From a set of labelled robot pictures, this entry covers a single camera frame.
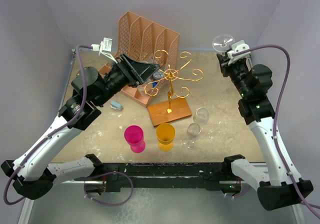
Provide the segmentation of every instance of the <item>orange desk organizer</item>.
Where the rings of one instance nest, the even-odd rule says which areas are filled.
[[[168,69],[169,64],[171,68],[176,68],[180,41],[179,33],[130,11],[120,18],[118,31],[118,49],[115,58],[125,53],[132,59],[160,64],[165,69]],[[157,50],[166,50],[168,56],[163,54],[161,58],[153,58]],[[105,64],[99,70],[99,73],[104,75],[109,71],[110,67]],[[160,90],[165,81],[159,81],[156,87]],[[125,86],[121,92],[145,108],[153,98],[152,96],[141,95],[137,88],[129,86]]]

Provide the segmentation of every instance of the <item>wine glass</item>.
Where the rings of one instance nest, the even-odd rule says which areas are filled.
[[[201,126],[198,123],[191,123],[186,129],[186,137],[181,142],[182,149],[191,152],[196,146],[196,138],[200,133]]]
[[[201,107],[195,111],[193,115],[193,122],[198,123],[201,127],[208,123],[210,113],[207,108]]]

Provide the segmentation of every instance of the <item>wooden base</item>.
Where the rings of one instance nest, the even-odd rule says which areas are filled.
[[[192,116],[191,110],[185,98],[175,98],[171,102],[171,113],[167,112],[169,102],[164,101],[154,105],[149,105],[148,111],[154,127],[162,123],[170,123]]]

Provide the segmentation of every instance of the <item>clear glass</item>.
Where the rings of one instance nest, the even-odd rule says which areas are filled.
[[[201,126],[198,123],[191,123],[186,129],[186,138],[181,142],[182,149],[191,152],[195,149],[196,138],[201,133]]]
[[[152,88],[152,84],[149,84],[149,85],[147,85],[147,84],[148,84],[148,83],[151,83],[151,82],[153,82],[153,81],[149,78],[149,79],[148,79],[145,83],[143,83],[142,85],[138,85],[137,89],[138,89],[139,93],[141,94],[141,96],[143,96],[143,97],[149,97],[149,95],[147,95],[147,94],[145,93],[145,90],[146,90],[147,93],[150,93],[150,89]]]
[[[235,43],[235,39],[230,34],[218,35],[213,39],[213,49],[218,53],[224,53],[231,48],[231,45]]]
[[[189,138],[184,138],[181,142],[182,149],[186,152],[191,152],[193,149],[195,149],[196,142]]]
[[[208,123],[210,113],[207,108],[201,107],[195,111],[193,122],[198,123],[201,127]]]

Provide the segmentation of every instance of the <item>gold mug tree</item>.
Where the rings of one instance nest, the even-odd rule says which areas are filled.
[[[166,54],[167,56],[169,55],[166,50],[157,50],[154,53],[154,58],[159,59],[162,57],[162,54]],[[192,70],[192,74],[197,77],[199,77],[199,74],[201,74],[201,77],[199,77],[197,79],[187,79],[187,78],[179,77],[179,71],[182,70],[183,68],[185,68],[192,61],[191,56],[192,56],[191,53],[188,51],[181,52],[180,58],[185,59],[185,58],[189,57],[188,62],[186,62],[182,67],[180,67],[177,70],[172,69],[170,64],[168,64],[168,68],[166,70],[159,69],[159,71],[163,73],[163,77],[159,80],[149,82],[144,87],[145,94],[150,97],[154,97],[159,92],[159,89],[157,88],[157,86],[150,88],[149,91],[146,90],[146,87],[152,83],[157,83],[162,80],[169,81],[169,91],[167,92],[168,101],[160,102],[160,103],[157,103],[154,105],[149,105],[147,107],[152,124],[154,127],[156,127],[162,123],[169,123],[169,122],[173,122],[173,121],[176,121],[176,120],[179,120],[182,118],[187,118],[187,117],[192,116],[192,113],[191,113],[191,110],[188,106],[188,103],[185,100],[185,98],[187,96],[189,96],[189,93],[190,93],[189,89],[186,86],[181,87],[180,93],[183,94],[184,90],[186,90],[187,94],[180,96],[180,95],[176,94],[176,92],[174,90],[174,86],[173,86],[173,81],[175,81],[175,80],[197,82],[203,78],[203,76],[204,76],[203,71],[200,69],[197,69],[197,68]]]

